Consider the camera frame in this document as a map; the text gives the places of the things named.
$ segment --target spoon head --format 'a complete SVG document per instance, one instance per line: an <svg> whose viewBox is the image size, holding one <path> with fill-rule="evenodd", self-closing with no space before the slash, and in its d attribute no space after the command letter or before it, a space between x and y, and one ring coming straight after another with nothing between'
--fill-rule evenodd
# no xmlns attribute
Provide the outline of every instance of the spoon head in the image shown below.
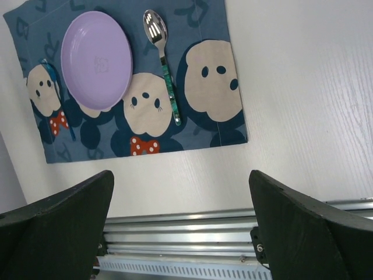
<svg viewBox="0 0 373 280"><path fill-rule="evenodd" d="M167 29L163 19L153 10L146 10L143 17L147 38L158 49L164 49L167 42Z"/></svg>

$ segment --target placemat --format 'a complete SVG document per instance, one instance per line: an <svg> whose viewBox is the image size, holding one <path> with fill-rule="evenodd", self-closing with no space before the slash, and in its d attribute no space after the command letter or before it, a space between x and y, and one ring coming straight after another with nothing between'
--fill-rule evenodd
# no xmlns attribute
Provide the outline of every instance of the placemat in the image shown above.
<svg viewBox="0 0 373 280"><path fill-rule="evenodd" d="M158 50L143 29L147 9L156 11L168 28L166 54L183 119L181 126L176 126L172 118ZM78 104L61 74L64 34L71 21L87 11L113 17L128 36L133 55L129 91L105 111ZM29 89L48 163L248 141L224 0L29 0L4 18ZM40 64L43 59L57 72L55 85ZM95 63L97 69L105 71L109 62L97 58Z"/></svg>

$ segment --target cartoon nose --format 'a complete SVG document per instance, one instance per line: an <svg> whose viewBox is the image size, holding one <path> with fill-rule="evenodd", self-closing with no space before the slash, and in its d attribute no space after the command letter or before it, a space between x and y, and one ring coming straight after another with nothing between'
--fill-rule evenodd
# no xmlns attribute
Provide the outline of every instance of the cartoon nose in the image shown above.
<svg viewBox="0 0 373 280"><path fill-rule="evenodd" d="M238 88L238 80L233 79L230 84L231 90L236 90Z"/></svg>

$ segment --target metal spoon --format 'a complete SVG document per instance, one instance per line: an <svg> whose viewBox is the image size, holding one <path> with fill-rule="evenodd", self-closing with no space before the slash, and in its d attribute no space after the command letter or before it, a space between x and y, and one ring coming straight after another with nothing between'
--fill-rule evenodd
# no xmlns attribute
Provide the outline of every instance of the metal spoon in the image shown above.
<svg viewBox="0 0 373 280"><path fill-rule="evenodd" d="M162 70L166 87L168 91L168 97L170 98L171 107L176 125L181 125L180 113L177 107L174 87L171 80L170 69L167 65L166 55L164 48L167 42L167 28L164 24L163 19L153 10L147 10L144 13L144 29L149 41L154 44L159 50L159 57L161 59Z"/></svg>

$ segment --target purple oval plate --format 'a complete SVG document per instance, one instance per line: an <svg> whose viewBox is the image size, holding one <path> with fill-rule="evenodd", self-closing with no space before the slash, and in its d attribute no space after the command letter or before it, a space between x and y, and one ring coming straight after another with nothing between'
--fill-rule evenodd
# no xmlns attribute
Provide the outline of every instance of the purple oval plate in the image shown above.
<svg viewBox="0 0 373 280"><path fill-rule="evenodd" d="M132 77L132 56L119 24L102 12L86 12L70 24L61 47L66 86L81 105L105 110L125 94Z"/></svg>

